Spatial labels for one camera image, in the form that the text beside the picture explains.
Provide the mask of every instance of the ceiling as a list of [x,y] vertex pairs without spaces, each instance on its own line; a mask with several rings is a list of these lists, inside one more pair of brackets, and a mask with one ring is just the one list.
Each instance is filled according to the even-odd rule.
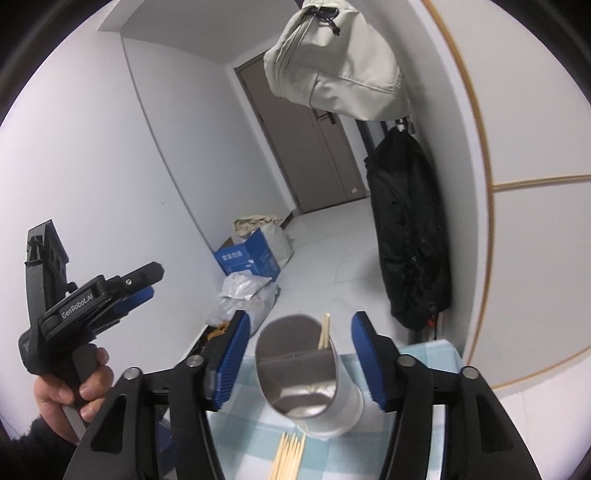
[[278,36],[297,10],[294,0],[145,0],[121,34],[226,63]]

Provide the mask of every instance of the door frame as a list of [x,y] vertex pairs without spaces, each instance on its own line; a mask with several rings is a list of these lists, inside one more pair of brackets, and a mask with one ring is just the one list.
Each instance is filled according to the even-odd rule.
[[[254,100],[253,100],[250,92],[248,91],[248,88],[247,88],[246,84],[242,80],[242,76],[240,75],[240,72],[243,69],[245,69],[245,68],[253,65],[254,63],[256,63],[258,61],[260,61],[260,59],[262,59],[265,56],[265,53],[266,52],[267,52],[267,49],[265,49],[265,51],[263,51],[262,53],[259,53],[258,55],[254,56],[253,58],[251,58],[251,59],[243,62],[239,66],[232,67],[232,70],[233,70],[234,74],[236,75],[236,78],[238,79],[238,82],[239,82],[239,84],[240,84],[240,86],[242,88],[242,91],[244,92],[244,95],[246,96],[246,98],[248,100],[248,108],[252,112],[252,114],[254,115],[254,117],[256,118],[256,121],[258,123],[258,126],[260,127],[262,133],[265,136],[265,141],[267,143],[267,146],[269,147],[269,149],[271,150],[271,152],[272,152],[272,154],[273,154],[273,156],[275,158],[275,163],[279,167],[279,170],[280,170],[280,172],[281,172],[281,174],[283,176],[283,179],[285,181],[285,184],[287,185],[287,188],[290,191],[291,197],[292,197],[292,199],[293,199],[293,201],[294,201],[294,203],[296,205],[297,213],[298,214],[302,214],[302,208],[301,208],[300,202],[298,200],[298,197],[297,197],[297,195],[296,195],[293,187],[291,186],[291,182],[289,181],[289,177],[287,176],[287,173],[286,173],[283,165],[279,161],[279,155],[278,155],[278,153],[277,153],[277,151],[276,151],[276,149],[275,149],[275,147],[273,145],[273,142],[272,142],[271,138],[269,137],[269,133],[267,132],[267,129],[266,129],[266,127],[265,127],[265,125],[264,125],[264,123],[263,123],[263,121],[261,119],[260,114],[256,110],[255,102],[254,102]],[[365,198],[367,198],[369,196],[369,192],[365,188],[365,185],[364,185],[364,183],[362,181],[361,171],[359,170],[359,166],[357,164],[355,155],[353,153],[353,149],[351,148],[349,137],[347,136],[347,133],[345,132],[345,129],[343,128],[343,125],[342,125],[342,123],[340,121],[340,118],[339,118],[339,128],[340,128],[340,131],[341,131],[344,139],[346,140],[346,148],[349,150],[350,157],[353,160],[353,165],[355,166],[356,171],[357,171],[357,174],[358,174],[358,177],[359,177],[360,186],[361,186],[361,188],[363,188],[363,191],[365,192]],[[349,202],[356,202],[357,200],[361,200],[361,199],[345,200],[344,202],[338,203],[337,205],[342,205],[343,203],[349,203]]]

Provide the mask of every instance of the gold trim strip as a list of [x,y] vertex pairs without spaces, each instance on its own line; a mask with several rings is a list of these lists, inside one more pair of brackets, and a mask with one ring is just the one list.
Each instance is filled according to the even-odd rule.
[[538,375],[545,374],[546,372],[549,372],[550,370],[554,370],[555,368],[561,367],[562,365],[569,363],[571,360],[574,360],[575,358],[577,358],[580,355],[584,355],[585,352],[587,352],[589,350],[591,350],[591,346],[588,346],[588,347],[582,349],[580,352],[578,352],[574,355],[571,355],[568,358],[565,358],[564,360],[558,362],[557,364],[550,365],[549,367],[543,368],[542,370],[538,370],[537,372],[526,375],[524,377],[520,377],[520,378],[516,378],[514,380],[509,380],[507,382],[499,383],[498,385],[493,385],[491,388],[493,390],[496,390],[499,388],[509,387],[509,385],[515,385],[516,383],[523,382],[525,380],[529,380],[530,378],[537,377]]
[[548,177],[546,179],[509,181],[497,183],[492,186],[493,192],[506,192],[507,190],[530,189],[533,187],[545,187],[547,185],[566,185],[569,183],[581,183],[591,181],[591,175],[565,175],[563,177]]
[[489,287],[491,284],[491,271],[492,271],[492,257],[493,257],[493,248],[494,248],[494,240],[495,240],[495,199],[493,195],[493,186],[492,186],[492,169],[491,169],[491,155],[488,147],[488,140],[486,138],[486,130],[484,127],[484,121],[482,119],[482,113],[480,111],[480,104],[478,104],[478,98],[476,97],[476,91],[474,90],[474,85],[472,84],[472,79],[470,78],[470,74],[468,73],[468,69],[466,64],[464,63],[464,59],[460,50],[454,41],[452,34],[450,33],[447,25],[443,21],[443,18],[431,2],[431,0],[421,0],[427,10],[429,11],[431,17],[433,18],[434,22],[439,27],[443,38],[445,39],[447,46],[449,47],[450,51],[452,52],[452,56],[456,62],[457,69],[460,72],[460,76],[462,77],[462,81],[464,83],[464,87],[466,88],[466,92],[468,94],[468,99],[470,100],[470,105],[472,107],[472,113],[474,115],[474,120],[476,122],[476,129],[478,130],[478,137],[480,140],[480,149],[482,152],[482,158],[484,160],[484,171],[486,177],[486,195],[488,197],[488,245],[487,245],[487,252],[486,252],[486,272],[485,272],[485,279],[484,279],[484,292],[482,295],[482,304],[480,305],[480,313],[478,315],[478,323],[476,325],[476,333],[474,335],[474,340],[472,342],[472,347],[468,354],[467,364],[470,364],[472,361],[472,357],[474,357],[474,353],[476,351],[476,344],[478,343],[478,339],[480,338],[480,333],[482,331],[482,323],[484,321],[484,314],[486,312],[486,304],[488,302],[488,293]]

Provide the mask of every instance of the fuzzy black sleeve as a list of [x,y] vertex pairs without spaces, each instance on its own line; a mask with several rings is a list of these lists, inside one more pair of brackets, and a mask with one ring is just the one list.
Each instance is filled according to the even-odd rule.
[[0,445],[1,476],[11,480],[61,480],[74,450],[75,445],[55,434],[43,419],[37,419],[28,435]]

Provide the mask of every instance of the metal pivot bolt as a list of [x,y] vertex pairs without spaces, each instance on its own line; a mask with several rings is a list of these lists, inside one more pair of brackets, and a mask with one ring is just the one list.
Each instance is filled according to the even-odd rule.
[[201,355],[191,355],[187,358],[187,365],[189,367],[198,367],[205,361],[204,357]]
[[142,371],[138,367],[130,367],[123,372],[123,378],[126,380],[133,380],[134,378],[138,378],[141,372]]
[[403,367],[412,367],[415,363],[417,363],[417,359],[411,355],[400,355],[398,357],[398,363]]
[[480,373],[474,367],[466,367],[462,370],[462,374],[464,377],[469,378],[470,380],[475,380],[480,376]]

